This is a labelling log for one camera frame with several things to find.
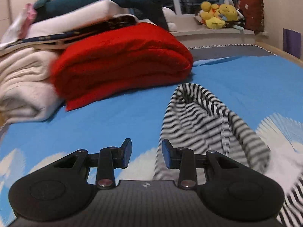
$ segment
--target yellow plush toy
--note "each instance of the yellow plush toy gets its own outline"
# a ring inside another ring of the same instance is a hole
[[[211,4],[210,2],[203,2],[201,5],[202,13],[200,13],[201,19],[207,21],[213,17],[217,17],[219,15],[219,5]]]
[[[225,26],[225,21],[213,17],[206,21],[206,25],[209,29],[222,29]]]
[[[219,7],[219,13],[224,15],[227,21],[238,21],[238,12],[232,5],[222,4]]]

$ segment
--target purple bag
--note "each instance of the purple bag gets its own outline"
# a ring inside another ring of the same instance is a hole
[[[301,33],[283,29],[283,50],[300,59],[302,50]]]

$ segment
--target white plush toy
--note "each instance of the white plush toy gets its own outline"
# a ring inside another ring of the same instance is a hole
[[[175,14],[175,12],[173,10],[169,9],[168,7],[162,7],[162,11],[163,11],[164,17],[166,19],[169,31],[176,32],[177,26],[175,24],[175,21],[177,19],[177,15]],[[154,24],[149,19],[142,19],[142,20],[139,20],[139,22],[147,22],[150,24]]]

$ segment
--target dark teal plush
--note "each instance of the dark teal plush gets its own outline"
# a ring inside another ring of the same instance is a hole
[[[36,22],[60,16],[99,0],[38,0],[34,4],[37,11]],[[168,30],[162,11],[162,4],[167,0],[111,0],[120,7],[136,8],[158,26]]]

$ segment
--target folded towel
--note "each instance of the folded towel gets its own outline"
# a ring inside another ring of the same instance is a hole
[[[73,110],[127,89],[180,82],[192,66],[191,53],[173,35],[140,23],[68,47],[52,65],[51,81]]]
[[[54,87],[42,81],[56,59],[55,52],[27,48],[0,62],[0,111],[8,123],[45,120],[62,103]]]
[[[0,111],[7,123],[46,120],[62,102],[46,81],[19,82],[0,91]]]
[[[109,20],[122,9],[110,0],[101,0],[61,16],[35,23],[26,38],[63,33]]]
[[[52,51],[27,48],[0,62],[0,91],[14,83],[41,81],[49,77],[49,64],[58,59]]]

